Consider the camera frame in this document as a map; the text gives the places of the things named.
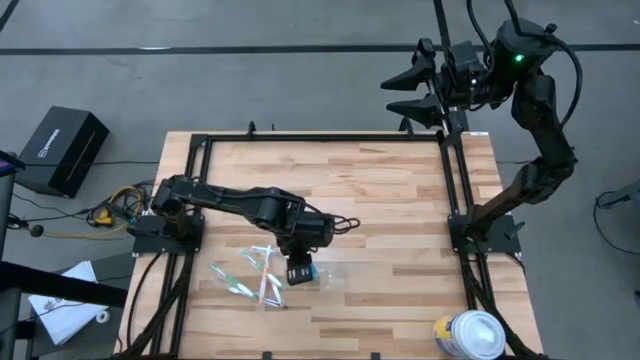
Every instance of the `paper sheet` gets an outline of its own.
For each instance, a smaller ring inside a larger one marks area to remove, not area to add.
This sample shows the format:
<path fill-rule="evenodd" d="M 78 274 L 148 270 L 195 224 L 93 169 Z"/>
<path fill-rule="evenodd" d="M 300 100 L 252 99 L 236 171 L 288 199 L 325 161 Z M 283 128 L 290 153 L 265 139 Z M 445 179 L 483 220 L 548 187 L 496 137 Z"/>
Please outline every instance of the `paper sheet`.
<path fill-rule="evenodd" d="M 66 277 L 97 282 L 96 275 L 90 261 L 83 261 L 62 274 Z M 36 314 L 49 332 L 51 340 L 56 345 L 64 344 L 80 329 L 89 323 L 102 310 L 104 305 L 82 304 L 76 301 L 52 298 L 41 295 L 29 296 L 29 301 Z"/>

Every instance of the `bracket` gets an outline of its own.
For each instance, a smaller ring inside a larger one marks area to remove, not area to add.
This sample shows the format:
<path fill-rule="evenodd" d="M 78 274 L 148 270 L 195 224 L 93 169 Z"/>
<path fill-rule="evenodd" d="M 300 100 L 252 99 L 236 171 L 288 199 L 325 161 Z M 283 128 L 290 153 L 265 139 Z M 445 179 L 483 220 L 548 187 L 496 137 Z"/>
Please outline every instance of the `bracket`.
<path fill-rule="evenodd" d="M 464 234 L 467 225 L 466 215 L 451 215 L 448 218 L 453 251 L 465 254 L 477 253 L 519 253 L 520 240 L 517 231 L 524 223 L 518 225 L 511 215 L 498 218 L 487 233 L 486 242 L 470 241 Z"/>
<path fill-rule="evenodd" d="M 161 216 L 143 216 L 138 220 L 135 229 L 129 229 L 136 237 L 133 243 L 133 254 L 168 253 L 193 254 L 200 251 L 204 234 L 204 216 L 197 215 L 191 223 L 191 236 L 187 241 L 177 241 L 164 235 L 165 219 Z"/>

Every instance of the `yellow cable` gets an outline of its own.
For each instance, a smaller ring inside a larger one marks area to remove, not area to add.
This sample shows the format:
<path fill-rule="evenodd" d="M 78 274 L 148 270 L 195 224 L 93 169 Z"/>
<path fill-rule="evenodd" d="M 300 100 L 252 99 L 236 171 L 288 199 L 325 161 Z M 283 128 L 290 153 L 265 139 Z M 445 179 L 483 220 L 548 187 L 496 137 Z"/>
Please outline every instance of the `yellow cable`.
<path fill-rule="evenodd" d="M 113 193 L 113 195 L 111 196 L 111 199 L 109 200 L 110 203 L 114 202 L 118 196 L 120 196 L 120 194 L 124 191 L 127 190 L 133 190 L 136 191 L 136 195 L 138 196 L 138 205 L 136 205 L 136 209 L 133 212 L 134 215 L 138 215 L 138 213 L 140 212 L 140 208 L 142 207 L 142 196 L 140 195 L 139 192 L 137 192 L 138 189 L 136 189 L 133 186 L 125 186 L 120 188 L 120 190 L 116 191 L 115 193 Z M 104 236 L 107 235 L 111 235 L 114 233 L 117 233 L 123 229 L 126 229 L 127 224 L 124 224 L 122 226 L 119 226 L 113 230 L 109 230 L 107 232 L 103 232 L 100 234 L 71 234 L 71 233 L 65 233 L 65 232 L 57 232 L 57 231 L 45 231 L 43 233 L 43 235 L 53 235 L 53 236 L 59 236 L 59 237 L 67 237 L 67 238 L 72 238 L 72 239 L 100 239 Z"/>

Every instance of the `black box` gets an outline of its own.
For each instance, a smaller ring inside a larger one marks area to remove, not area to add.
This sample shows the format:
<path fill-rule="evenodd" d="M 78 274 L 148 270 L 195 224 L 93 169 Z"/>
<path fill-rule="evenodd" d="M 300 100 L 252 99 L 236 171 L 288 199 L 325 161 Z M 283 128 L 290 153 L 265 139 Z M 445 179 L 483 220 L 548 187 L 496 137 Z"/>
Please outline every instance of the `black box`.
<path fill-rule="evenodd" d="M 92 113 L 52 106 L 18 157 L 16 182 L 39 194 L 73 198 L 109 130 Z"/>

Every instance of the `can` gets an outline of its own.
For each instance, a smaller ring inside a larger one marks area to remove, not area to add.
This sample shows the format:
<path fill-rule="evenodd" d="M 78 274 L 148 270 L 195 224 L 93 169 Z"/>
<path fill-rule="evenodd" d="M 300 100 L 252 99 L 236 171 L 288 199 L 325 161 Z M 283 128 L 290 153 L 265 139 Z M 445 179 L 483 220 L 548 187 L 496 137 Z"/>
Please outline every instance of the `can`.
<path fill-rule="evenodd" d="M 441 317 L 433 324 L 433 338 L 443 353 L 460 359 L 493 360 L 506 346 L 498 319 L 479 310 Z"/>

